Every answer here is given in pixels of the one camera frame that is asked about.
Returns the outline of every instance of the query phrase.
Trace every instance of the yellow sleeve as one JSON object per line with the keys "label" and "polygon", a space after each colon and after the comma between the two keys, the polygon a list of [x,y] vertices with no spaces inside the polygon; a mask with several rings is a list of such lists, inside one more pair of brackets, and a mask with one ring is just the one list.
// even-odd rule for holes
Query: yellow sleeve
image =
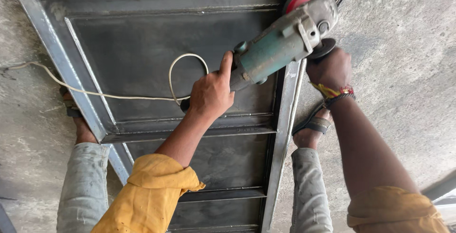
{"label": "yellow sleeve", "polygon": [[347,223],[357,233],[449,233],[426,196],[391,186],[355,196],[348,206]]}
{"label": "yellow sleeve", "polygon": [[92,233],[163,233],[179,197],[205,186],[191,167],[163,154],[144,155]]}

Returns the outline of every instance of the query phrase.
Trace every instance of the leg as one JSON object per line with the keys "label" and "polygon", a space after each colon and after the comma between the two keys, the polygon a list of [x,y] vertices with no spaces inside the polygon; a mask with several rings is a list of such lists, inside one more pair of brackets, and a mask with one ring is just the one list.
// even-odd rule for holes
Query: leg
{"label": "leg", "polygon": [[[329,110],[322,109],[316,117],[331,119]],[[319,131],[302,129],[293,136],[298,149],[293,152],[294,200],[290,233],[332,233],[328,196],[316,146]]]}
{"label": "leg", "polygon": [[68,161],[57,212],[57,233],[88,233],[108,209],[109,148],[98,144],[83,118],[74,118],[76,145]]}

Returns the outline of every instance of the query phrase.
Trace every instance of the hand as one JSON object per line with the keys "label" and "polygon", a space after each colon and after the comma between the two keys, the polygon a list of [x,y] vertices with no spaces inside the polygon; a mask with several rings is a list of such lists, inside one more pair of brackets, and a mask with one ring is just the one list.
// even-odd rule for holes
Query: hand
{"label": "hand", "polygon": [[352,56],[335,47],[320,63],[309,62],[305,71],[312,83],[322,84],[338,91],[350,85],[352,80]]}
{"label": "hand", "polygon": [[233,105],[234,92],[230,92],[229,87],[232,62],[233,53],[225,52],[220,70],[201,77],[193,84],[187,114],[197,114],[214,121]]}

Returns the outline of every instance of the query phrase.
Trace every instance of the black wristband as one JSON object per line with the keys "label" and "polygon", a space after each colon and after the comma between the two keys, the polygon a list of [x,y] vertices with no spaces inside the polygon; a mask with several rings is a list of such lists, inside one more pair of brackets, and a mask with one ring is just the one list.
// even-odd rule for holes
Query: black wristband
{"label": "black wristband", "polygon": [[340,94],[339,96],[336,96],[334,98],[329,98],[325,101],[325,107],[326,108],[329,108],[331,105],[334,104],[334,102],[338,101],[339,99],[341,98],[345,98],[345,97],[352,97],[354,100],[356,100],[356,96],[355,94],[353,93],[342,93]]}

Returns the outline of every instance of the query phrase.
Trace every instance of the concrete floor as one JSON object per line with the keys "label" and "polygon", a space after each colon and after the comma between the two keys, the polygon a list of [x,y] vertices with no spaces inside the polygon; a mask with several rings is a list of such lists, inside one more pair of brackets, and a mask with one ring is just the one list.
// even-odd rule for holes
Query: concrete floor
{"label": "concrete floor", "polygon": [[[359,105],[421,189],[456,167],[455,19],[456,0],[345,0],[332,33],[352,54]],[[0,0],[0,26],[0,67],[51,64],[17,0]],[[297,120],[320,97],[304,81]],[[58,85],[42,69],[0,77],[0,202],[20,233],[55,230],[75,131],[64,114]],[[334,232],[350,232],[350,199],[334,129],[323,137],[319,153]],[[112,171],[108,177],[115,195],[119,182]],[[288,157],[274,232],[289,230],[292,190]]]}

